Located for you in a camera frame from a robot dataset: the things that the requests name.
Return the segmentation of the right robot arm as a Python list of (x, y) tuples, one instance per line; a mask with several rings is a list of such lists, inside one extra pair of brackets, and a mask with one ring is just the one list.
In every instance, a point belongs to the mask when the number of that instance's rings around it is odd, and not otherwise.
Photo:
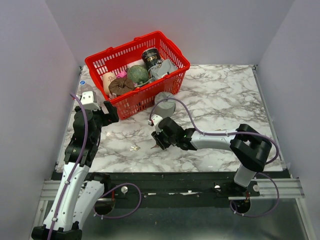
[(170, 117), (153, 115), (148, 124), (154, 127), (151, 136), (163, 150), (176, 146), (184, 151), (215, 149), (230, 151), (240, 161), (230, 191), (241, 196), (256, 173), (263, 172), (269, 157), (272, 143), (247, 124), (241, 124), (232, 131), (218, 130), (201, 133), (195, 128), (182, 128)]

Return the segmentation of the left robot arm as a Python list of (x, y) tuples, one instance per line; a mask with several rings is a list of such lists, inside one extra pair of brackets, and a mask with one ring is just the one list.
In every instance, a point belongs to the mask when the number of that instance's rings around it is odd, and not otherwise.
[(41, 226), (33, 228), (34, 240), (80, 240), (82, 228), (97, 200), (110, 194), (109, 175), (89, 173), (97, 154), (102, 128), (119, 121), (117, 109), (104, 101), (101, 108), (90, 110), (83, 104), (75, 108), (73, 135), (64, 152), (60, 185), (52, 207)]

